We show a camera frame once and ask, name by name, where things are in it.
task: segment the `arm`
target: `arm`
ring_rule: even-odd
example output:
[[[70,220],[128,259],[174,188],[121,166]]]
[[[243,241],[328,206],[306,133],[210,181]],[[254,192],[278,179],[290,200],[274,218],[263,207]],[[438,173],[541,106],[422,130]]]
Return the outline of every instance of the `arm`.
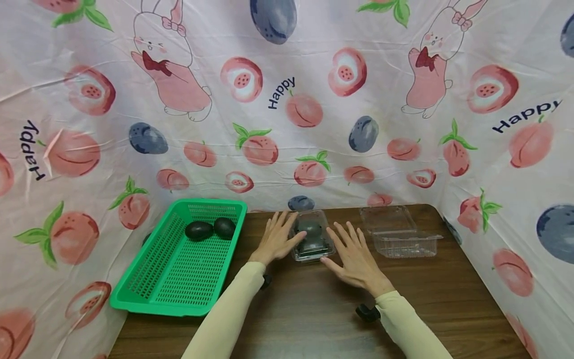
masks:
[[[263,285],[265,264],[247,262],[191,339],[181,359],[229,358],[247,309]]]
[[[397,291],[375,300],[381,323],[408,359],[452,359],[446,348]]]

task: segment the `cartoon bunny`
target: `cartoon bunny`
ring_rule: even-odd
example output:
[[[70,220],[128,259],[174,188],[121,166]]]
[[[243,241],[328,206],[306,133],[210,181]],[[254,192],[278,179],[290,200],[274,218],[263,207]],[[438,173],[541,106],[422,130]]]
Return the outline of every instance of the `cartoon bunny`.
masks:
[[[452,80],[445,79],[447,61],[455,56],[463,43],[464,33],[488,0],[449,0],[430,29],[422,37],[420,49],[409,52],[409,63],[414,72],[414,83],[401,110],[406,114],[422,113],[431,117]]]
[[[183,0],[176,0],[169,14],[162,16],[158,12],[160,3],[165,1],[149,6],[142,0],[142,12],[134,19],[138,52],[132,52],[131,58],[156,83],[167,114],[187,115],[191,121],[203,121],[211,111],[211,92],[207,86],[199,86],[189,68],[193,55],[182,24]]]

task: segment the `blue plum illustration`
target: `blue plum illustration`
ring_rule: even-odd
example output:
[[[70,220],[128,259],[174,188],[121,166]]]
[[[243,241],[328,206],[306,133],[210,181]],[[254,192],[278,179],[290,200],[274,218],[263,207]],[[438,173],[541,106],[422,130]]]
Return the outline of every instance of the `blue plum illustration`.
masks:
[[[560,44],[566,55],[574,57],[574,14],[568,19],[562,29]]]
[[[452,236],[455,238],[455,240],[456,240],[456,242],[459,244],[459,246],[462,245],[462,244],[463,244],[463,240],[462,240],[462,238],[460,238],[459,231],[457,231],[456,228],[454,228],[454,227],[452,226],[452,224],[451,224],[450,222],[448,222],[445,217],[443,217],[443,221],[444,221],[444,223],[447,225],[448,230],[451,231]]]
[[[351,130],[351,134],[349,134],[349,146],[357,152],[367,152],[373,148],[377,136],[379,136],[379,125],[377,122],[370,116],[363,116],[357,120]]]
[[[315,201],[307,196],[295,196],[287,203],[292,211],[307,211],[315,208]]]
[[[130,127],[130,144],[137,152],[146,155],[160,155],[168,151],[164,135],[145,122]]]
[[[270,43],[284,44],[295,31],[295,0],[251,0],[250,7],[257,31]]]
[[[545,210],[536,223],[536,233],[550,254],[574,264],[574,205],[561,204]]]

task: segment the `avocado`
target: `avocado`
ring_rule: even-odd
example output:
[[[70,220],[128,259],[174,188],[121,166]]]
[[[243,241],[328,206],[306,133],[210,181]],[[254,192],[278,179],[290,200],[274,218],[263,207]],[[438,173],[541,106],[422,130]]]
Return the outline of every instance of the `avocado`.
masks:
[[[235,224],[229,218],[220,217],[214,222],[214,230],[215,234],[224,240],[231,240],[235,233]]]
[[[185,227],[185,236],[193,242],[200,242],[210,238],[214,233],[214,227],[207,222],[194,221]]]

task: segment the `right hand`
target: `right hand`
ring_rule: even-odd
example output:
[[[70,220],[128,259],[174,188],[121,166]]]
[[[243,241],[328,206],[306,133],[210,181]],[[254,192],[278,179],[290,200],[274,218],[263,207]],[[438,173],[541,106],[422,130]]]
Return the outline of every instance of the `right hand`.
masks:
[[[355,229],[351,222],[347,222],[349,233],[338,224],[333,223],[343,241],[330,227],[327,233],[333,239],[335,248],[343,262],[343,266],[337,265],[331,259],[322,257],[321,262],[329,268],[340,280],[354,287],[366,289],[373,297],[394,291],[389,279],[381,272],[371,255],[363,232],[360,228]]]

